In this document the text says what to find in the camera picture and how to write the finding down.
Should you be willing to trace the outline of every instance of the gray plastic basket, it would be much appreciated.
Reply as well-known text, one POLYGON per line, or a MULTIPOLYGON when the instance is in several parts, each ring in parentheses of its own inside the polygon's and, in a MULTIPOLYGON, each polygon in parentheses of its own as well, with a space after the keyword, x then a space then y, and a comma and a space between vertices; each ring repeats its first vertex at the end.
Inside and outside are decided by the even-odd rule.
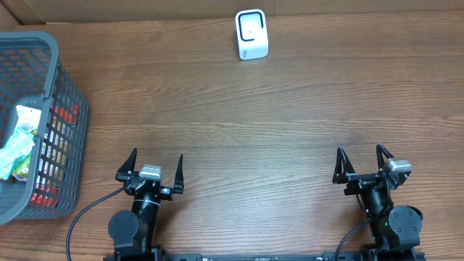
POLYGON ((16 105, 41 109, 41 119, 27 182, 0 180, 0 225, 67 215, 78 201, 90 113, 48 33, 0 33, 0 148, 14 132, 16 105))

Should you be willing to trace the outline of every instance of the wood grain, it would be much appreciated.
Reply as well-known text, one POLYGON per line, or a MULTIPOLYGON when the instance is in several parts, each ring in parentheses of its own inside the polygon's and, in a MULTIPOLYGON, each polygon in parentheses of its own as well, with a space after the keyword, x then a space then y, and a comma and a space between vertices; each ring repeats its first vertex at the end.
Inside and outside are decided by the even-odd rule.
MULTIPOLYGON (((463 25, 464 12, 269 17, 269 57, 248 62, 233 19, 17 29, 50 32, 90 102, 77 211, 120 186, 133 147, 166 184, 184 153, 186 193, 163 204, 156 237, 170 252, 331 251, 364 219, 331 184, 336 148, 369 173, 382 141, 413 164, 392 197, 423 212, 418 249, 462 260, 463 25)), ((74 260, 111 254, 107 222, 130 206, 121 194, 84 215, 74 260)), ((64 260, 74 216, 0 227, 0 260, 64 260)))

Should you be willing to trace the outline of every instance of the white device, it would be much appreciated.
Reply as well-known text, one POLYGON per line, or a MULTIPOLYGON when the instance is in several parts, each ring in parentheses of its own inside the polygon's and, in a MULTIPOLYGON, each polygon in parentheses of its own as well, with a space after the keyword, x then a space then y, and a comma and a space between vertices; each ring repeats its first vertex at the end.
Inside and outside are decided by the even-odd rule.
POLYGON ((240 59, 266 57, 269 53, 266 17, 259 9, 244 10, 235 16, 240 59))

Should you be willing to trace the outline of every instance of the black cable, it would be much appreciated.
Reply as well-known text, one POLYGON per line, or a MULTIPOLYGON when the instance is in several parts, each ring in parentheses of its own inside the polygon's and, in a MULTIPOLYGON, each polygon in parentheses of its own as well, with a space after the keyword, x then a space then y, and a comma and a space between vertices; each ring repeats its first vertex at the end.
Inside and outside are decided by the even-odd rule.
POLYGON ((357 200, 357 203, 359 204, 361 210, 364 211, 364 207, 363 207, 363 204, 360 201, 360 195, 359 194, 356 194, 356 200, 357 200))
POLYGON ((70 229, 69 231, 67 232, 67 237, 66 237, 66 257, 67 257, 67 261, 72 261, 71 260, 71 254, 70 254, 70 239, 71 239, 71 233, 73 232, 73 228, 75 226, 75 224, 78 222, 79 218, 85 213, 87 212, 87 210, 91 209, 93 206, 95 206, 96 204, 98 203, 101 203, 107 199, 109 199, 110 197, 120 193, 121 191, 125 190, 129 185, 131 184, 131 182, 126 182, 124 184, 124 186, 116 191, 114 191, 113 193, 109 194, 109 195, 106 195, 104 197, 102 197, 101 199, 95 201, 94 203, 90 204, 89 206, 87 206, 85 209, 83 209, 81 212, 79 212, 79 214, 75 217, 74 221, 71 223, 71 226, 70 226, 70 229))
POLYGON ((368 218, 366 221, 364 221, 364 223, 362 223, 361 225, 357 226, 355 229, 353 229, 352 231, 350 231, 341 241, 340 241, 340 244, 339 246, 336 248, 336 251, 335 251, 335 261, 338 261, 339 260, 339 254, 340 254, 340 250, 341 250, 341 247, 343 246, 343 243, 350 237, 352 236, 354 233, 358 232, 361 228, 364 228, 366 225, 369 225, 369 223, 373 220, 373 218, 368 218))

